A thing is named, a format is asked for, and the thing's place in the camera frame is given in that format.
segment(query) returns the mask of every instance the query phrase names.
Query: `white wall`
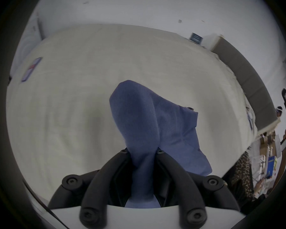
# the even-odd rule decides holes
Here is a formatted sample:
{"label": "white wall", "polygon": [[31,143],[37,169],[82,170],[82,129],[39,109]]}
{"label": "white wall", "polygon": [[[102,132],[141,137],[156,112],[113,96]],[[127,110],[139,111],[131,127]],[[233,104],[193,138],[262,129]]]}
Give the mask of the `white wall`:
{"label": "white wall", "polygon": [[[210,48],[214,36],[222,34],[261,76],[274,105],[283,106],[286,43],[262,0],[41,0],[36,12],[45,37],[77,24],[131,24],[186,38],[194,32]],[[280,137],[285,126],[286,113],[278,127]]]}

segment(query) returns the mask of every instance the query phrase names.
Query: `blue towel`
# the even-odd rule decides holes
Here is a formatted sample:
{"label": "blue towel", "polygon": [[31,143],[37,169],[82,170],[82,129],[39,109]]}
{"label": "blue towel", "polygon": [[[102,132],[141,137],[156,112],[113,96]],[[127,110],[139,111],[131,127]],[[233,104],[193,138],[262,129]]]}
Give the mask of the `blue towel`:
{"label": "blue towel", "polygon": [[203,176],[212,172],[199,149],[197,112],[167,101],[130,80],[117,86],[109,102],[134,165],[131,197],[126,207],[160,207],[153,195],[153,166],[158,147],[186,171]]}

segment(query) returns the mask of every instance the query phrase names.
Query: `blue object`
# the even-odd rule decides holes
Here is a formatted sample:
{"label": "blue object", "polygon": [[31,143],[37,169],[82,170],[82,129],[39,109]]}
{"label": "blue object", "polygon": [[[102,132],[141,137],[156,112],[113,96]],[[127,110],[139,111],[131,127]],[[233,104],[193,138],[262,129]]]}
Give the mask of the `blue object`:
{"label": "blue object", "polygon": [[275,156],[271,156],[268,159],[267,175],[266,175],[267,179],[272,177],[274,165],[275,165]]}
{"label": "blue object", "polygon": [[134,165],[131,198],[126,207],[160,207],[153,195],[153,166],[158,147],[186,171],[203,176],[212,172],[199,149],[197,112],[167,101],[130,80],[117,86],[109,102]]}

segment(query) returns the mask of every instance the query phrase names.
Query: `screw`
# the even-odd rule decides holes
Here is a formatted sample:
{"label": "screw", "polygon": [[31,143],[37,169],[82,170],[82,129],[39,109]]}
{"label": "screw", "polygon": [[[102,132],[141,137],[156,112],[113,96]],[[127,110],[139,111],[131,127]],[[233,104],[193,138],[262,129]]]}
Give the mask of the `screw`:
{"label": "screw", "polygon": [[77,182],[77,180],[76,180],[75,178],[70,178],[70,179],[68,179],[67,184],[69,184],[69,185],[75,185],[76,182]]}
{"label": "screw", "polygon": [[202,209],[193,209],[187,214],[187,221],[191,224],[202,223],[206,219],[206,213]]}
{"label": "screw", "polygon": [[84,213],[84,217],[87,219],[90,219],[92,217],[92,214],[89,212]]}
{"label": "screw", "polygon": [[81,220],[95,224],[99,221],[98,212],[92,208],[84,208],[80,216]]}
{"label": "screw", "polygon": [[195,213],[194,214],[194,218],[195,219],[200,219],[201,218],[201,214],[200,213]]}
{"label": "screw", "polygon": [[208,180],[208,183],[210,184],[210,185],[217,185],[218,184],[218,181],[216,180],[216,179],[210,179],[210,180]]}

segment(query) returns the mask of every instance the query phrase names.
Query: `sticker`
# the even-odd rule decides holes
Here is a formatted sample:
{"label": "sticker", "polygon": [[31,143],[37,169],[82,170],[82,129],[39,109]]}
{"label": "sticker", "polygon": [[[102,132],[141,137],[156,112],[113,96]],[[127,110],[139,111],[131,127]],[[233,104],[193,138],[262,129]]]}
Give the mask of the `sticker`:
{"label": "sticker", "polygon": [[198,36],[197,34],[195,33],[192,33],[191,37],[190,37],[190,40],[197,43],[197,44],[201,44],[201,41],[202,41],[202,37],[201,36]]}
{"label": "sticker", "polygon": [[41,60],[42,60],[42,57],[37,58],[33,61],[33,63],[30,65],[30,67],[27,69],[27,71],[23,75],[23,78],[21,80],[22,82],[25,82],[30,77],[31,73],[33,72],[33,70],[36,68],[36,66],[39,64]]}

